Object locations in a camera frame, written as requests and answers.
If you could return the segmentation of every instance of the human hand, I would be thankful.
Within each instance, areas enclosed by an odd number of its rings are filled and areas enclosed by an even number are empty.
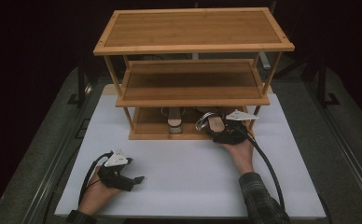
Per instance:
[[[112,197],[122,192],[121,189],[109,188],[100,181],[97,173],[100,170],[100,166],[96,167],[96,170],[91,177],[88,188],[82,197],[82,201],[78,207],[78,211],[86,215],[92,216],[99,211]]]
[[[241,175],[254,172],[253,168],[253,151],[254,146],[245,139],[237,145],[221,144],[232,156],[233,161]]]

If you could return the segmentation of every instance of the middle shelf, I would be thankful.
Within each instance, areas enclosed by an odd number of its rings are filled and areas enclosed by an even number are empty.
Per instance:
[[[252,59],[129,61],[116,106],[269,105]]]

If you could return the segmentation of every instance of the black background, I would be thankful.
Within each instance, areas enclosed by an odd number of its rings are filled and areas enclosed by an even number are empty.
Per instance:
[[[207,0],[199,7],[267,2]],[[0,1],[0,197],[66,77],[81,58],[94,66],[92,51],[112,12],[178,7],[194,1]],[[279,0],[274,16],[296,46],[289,53],[296,60],[325,40],[327,66],[362,109],[362,1]]]

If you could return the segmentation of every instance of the wooden shelf frame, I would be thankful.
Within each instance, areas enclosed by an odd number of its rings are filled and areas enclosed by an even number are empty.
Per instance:
[[[294,45],[267,8],[244,7],[115,11],[93,53],[104,56],[118,94],[116,106],[125,111],[131,139],[204,139],[190,128],[177,136],[153,134],[156,128],[143,128],[145,124],[139,122],[152,108],[163,106],[256,105],[257,115],[262,105],[270,104],[267,92],[282,52],[292,50]],[[263,51],[277,52],[265,84],[257,70],[258,53]],[[257,57],[140,62],[128,59],[133,54],[207,52],[256,52]],[[126,63],[122,86],[111,55],[123,55]],[[136,107],[133,119],[128,107]],[[159,124],[158,130],[163,130],[162,125],[167,122]],[[254,121],[250,122],[249,129],[253,125]]]

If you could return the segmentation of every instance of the white tabletop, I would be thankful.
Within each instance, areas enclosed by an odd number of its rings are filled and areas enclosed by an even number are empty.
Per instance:
[[[128,140],[130,126],[116,95],[102,95],[93,113],[77,160],[55,215],[77,208],[83,179],[91,163],[110,150],[133,158],[121,172],[144,175],[131,192],[116,196],[97,215],[112,217],[246,217],[239,173],[228,152],[210,140]],[[254,132],[279,179],[285,209],[292,218],[324,217],[313,182],[300,156],[275,94],[259,112]],[[270,172],[259,154],[255,171],[278,200]]]

